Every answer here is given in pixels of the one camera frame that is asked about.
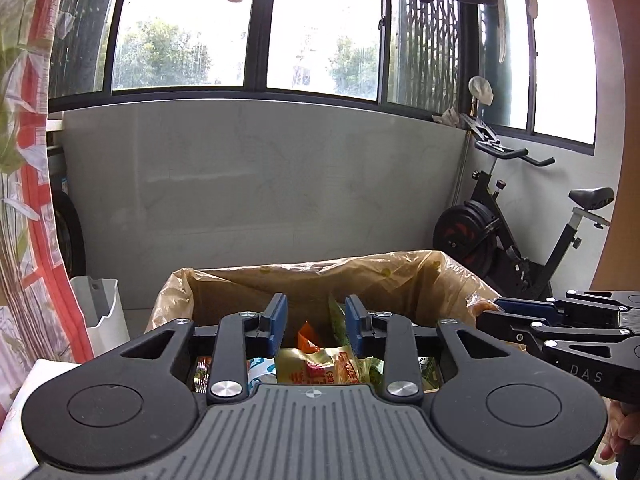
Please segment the floral curtain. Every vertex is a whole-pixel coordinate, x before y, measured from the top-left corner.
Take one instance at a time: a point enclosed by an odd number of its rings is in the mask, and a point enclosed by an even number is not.
[[[0,425],[38,358],[93,357],[58,249],[47,167],[60,0],[0,0]]]

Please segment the human hand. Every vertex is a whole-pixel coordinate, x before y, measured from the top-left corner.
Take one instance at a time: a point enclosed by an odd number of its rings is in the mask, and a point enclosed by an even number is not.
[[[640,434],[640,412],[625,415],[617,400],[609,403],[608,412],[609,423],[604,438],[606,444],[600,452],[601,460],[610,460],[614,455],[622,454],[629,442]]]

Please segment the metal pivot bolt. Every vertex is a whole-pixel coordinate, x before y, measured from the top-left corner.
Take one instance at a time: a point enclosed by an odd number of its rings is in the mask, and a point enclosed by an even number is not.
[[[386,390],[396,397],[410,397],[418,393],[418,385],[409,381],[394,381]]]
[[[235,397],[242,393],[242,386],[235,381],[218,381],[211,385],[211,393],[218,397]]]

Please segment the gray wall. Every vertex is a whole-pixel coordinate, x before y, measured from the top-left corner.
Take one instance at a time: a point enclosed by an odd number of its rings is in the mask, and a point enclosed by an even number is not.
[[[528,148],[534,158],[549,156],[556,164],[548,168],[535,168],[520,160],[499,161],[494,175],[507,183],[498,203],[520,251],[536,262],[546,262],[564,225],[571,217],[575,204],[569,200],[571,189],[579,187],[609,186],[618,188],[622,150],[625,135],[625,81],[620,33],[612,0],[587,0],[591,14],[596,52],[598,85],[598,117],[594,156],[527,142],[503,138],[512,148]],[[558,113],[577,114],[580,110],[565,110],[558,103]],[[473,170],[489,170],[489,156],[470,149],[465,192],[470,193],[474,182]],[[600,213],[611,218],[614,205]],[[582,245],[569,249],[567,256],[552,280],[555,294],[569,288],[586,289],[598,266],[607,231],[601,231],[592,222],[583,221],[578,231]]]
[[[431,245],[463,132],[323,105],[182,100],[65,113],[88,273],[124,308],[180,267],[302,262]]]

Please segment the window glass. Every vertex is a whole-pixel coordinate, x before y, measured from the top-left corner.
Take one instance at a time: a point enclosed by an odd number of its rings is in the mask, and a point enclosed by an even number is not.
[[[535,131],[593,144],[596,65],[587,0],[538,0]]]
[[[443,113],[458,102],[458,3],[391,1],[388,100]]]
[[[267,86],[374,100],[382,0],[274,0]]]
[[[529,30],[525,0],[505,0],[506,56],[500,63],[498,7],[480,6],[481,75],[494,102],[481,107],[484,122],[525,130],[529,107]]]
[[[102,90],[115,0],[61,0],[51,51],[49,97]]]
[[[113,88],[241,86],[252,0],[129,0]]]

